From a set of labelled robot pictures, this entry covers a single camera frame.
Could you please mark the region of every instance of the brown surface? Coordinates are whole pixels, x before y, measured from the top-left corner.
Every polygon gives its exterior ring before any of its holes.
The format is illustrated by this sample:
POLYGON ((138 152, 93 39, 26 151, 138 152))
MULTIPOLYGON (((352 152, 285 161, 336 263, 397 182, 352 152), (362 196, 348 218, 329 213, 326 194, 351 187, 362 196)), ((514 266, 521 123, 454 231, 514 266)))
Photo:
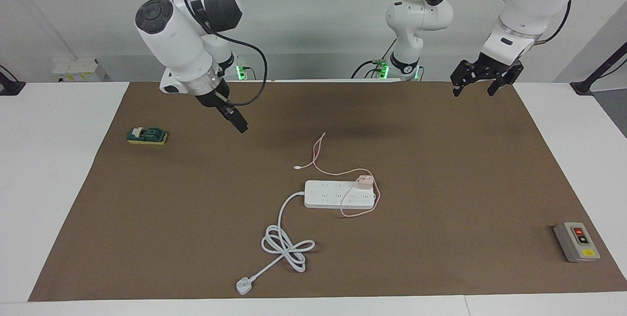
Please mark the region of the brown surface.
POLYGON ((316 241, 307 271, 280 262, 249 297, 627 290, 511 87, 270 84, 241 110, 245 135, 193 97, 131 84, 30 300, 238 297, 235 282, 274 258, 259 244, 285 198, 328 179, 291 169, 323 131, 320 165, 372 169, 381 204, 342 219, 295 198, 284 228, 316 241), (128 144, 140 125, 168 143, 128 144), (600 261, 566 262, 551 229, 565 220, 586 224, 600 261))

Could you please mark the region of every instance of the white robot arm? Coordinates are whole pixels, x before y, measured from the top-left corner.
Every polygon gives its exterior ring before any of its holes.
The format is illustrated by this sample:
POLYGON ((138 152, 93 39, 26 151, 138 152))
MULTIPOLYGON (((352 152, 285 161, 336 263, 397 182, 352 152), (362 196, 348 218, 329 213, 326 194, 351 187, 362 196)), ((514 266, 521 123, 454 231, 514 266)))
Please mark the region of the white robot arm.
POLYGON ((453 21, 453 8, 447 0, 405 0, 392 4, 386 12, 387 25, 396 33, 395 49, 388 57, 388 77, 414 78, 423 52, 421 30, 442 30, 453 21))
POLYGON ((193 95, 244 133, 248 124, 228 100, 222 78, 237 57, 217 33, 235 28, 241 16, 238 0, 149 0, 137 11, 135 26, 166 66, 160 85, 164 93, 193 95))
POLYGON ((491 96, 506 84, 513 84, 523 70, 520 57, 537 43, 570 0, 504 1, 504 9, 477 61, 461 61, 452 73, 456 97, 465 86, 481 80, 494 80, 488 88, 491 96))

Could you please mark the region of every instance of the table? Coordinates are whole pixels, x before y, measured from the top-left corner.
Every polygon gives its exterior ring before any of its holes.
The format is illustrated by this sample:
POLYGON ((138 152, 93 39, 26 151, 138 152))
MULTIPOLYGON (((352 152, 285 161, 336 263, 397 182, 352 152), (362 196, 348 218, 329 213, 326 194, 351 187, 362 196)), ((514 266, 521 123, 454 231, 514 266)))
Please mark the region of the table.
MULTIPOLYGON (((125 82, 29 84, 19 97, 0 99, 0 163, 9 175, 0 187, 0 314, 276 315, 297 310, 303 315, 618 316, 627 312, 627 293, 26 303, 127 86, 125 82)), ((576 96, 568 84, 521 83, 515 88, 627 275, 623 238, 627 139, 594 98, 576 96)))

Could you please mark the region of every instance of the power strip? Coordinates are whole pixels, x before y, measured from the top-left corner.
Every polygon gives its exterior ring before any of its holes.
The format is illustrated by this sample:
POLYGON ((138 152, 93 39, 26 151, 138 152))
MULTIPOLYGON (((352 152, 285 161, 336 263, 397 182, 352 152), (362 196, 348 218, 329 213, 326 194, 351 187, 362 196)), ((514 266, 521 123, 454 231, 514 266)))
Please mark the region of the power strip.
POLYGON ((372 186, 369 189, 359 189, 356 181, 309 180, 305 182, 305 207, 372 209, 374 190, 372 186))

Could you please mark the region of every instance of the black pole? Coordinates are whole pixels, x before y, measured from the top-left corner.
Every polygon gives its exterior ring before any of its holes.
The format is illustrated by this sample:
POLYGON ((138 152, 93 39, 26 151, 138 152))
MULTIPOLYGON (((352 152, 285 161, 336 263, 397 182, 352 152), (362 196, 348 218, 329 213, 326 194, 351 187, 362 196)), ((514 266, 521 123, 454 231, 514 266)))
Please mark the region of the black pole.
POLYGON ((571 87, 573 90, 580 96, 591 96, 593 93, 590 91, 593 83, 599 79, 602 75, 604 75, 607 70, 609 70, 616 62, 618 62, 625 54, 627 53, 627 43, 623 44, 622 47, 618 48, 618 50, 612 54, 612 56, 607 59, 603 63, 603 65, 599 66, 599 68, 594 71, 587 79, 583 82, 571 82, 571 87))
POLYGON ((3 89, 0 91, 0 96, 17 96, 26 82, 13 82, 8 79, 4 73, 0 73, 0 84, 2 84, 3 89))

